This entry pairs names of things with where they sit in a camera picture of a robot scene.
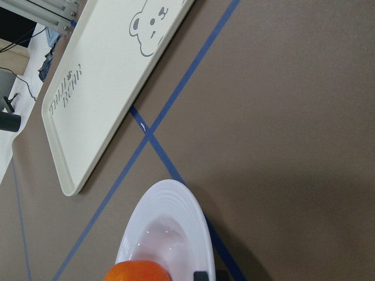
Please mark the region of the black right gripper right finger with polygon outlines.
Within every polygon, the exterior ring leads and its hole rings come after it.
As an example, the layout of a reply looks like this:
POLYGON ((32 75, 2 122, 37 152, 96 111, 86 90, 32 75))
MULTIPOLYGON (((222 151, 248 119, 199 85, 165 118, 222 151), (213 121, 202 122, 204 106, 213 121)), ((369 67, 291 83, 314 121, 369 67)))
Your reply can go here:
POLYGON ((229 281, 229 273, 223 269, 216 270, 216 280, 229 281))

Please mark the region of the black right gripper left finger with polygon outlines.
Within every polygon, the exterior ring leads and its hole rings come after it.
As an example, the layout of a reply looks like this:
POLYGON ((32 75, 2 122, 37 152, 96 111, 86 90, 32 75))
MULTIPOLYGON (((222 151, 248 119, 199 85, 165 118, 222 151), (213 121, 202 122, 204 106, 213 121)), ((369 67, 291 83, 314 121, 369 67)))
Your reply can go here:
POLYGON ((193 274, 194 281, 209 281, 209 275, 206 271, 195 271, 193 274))

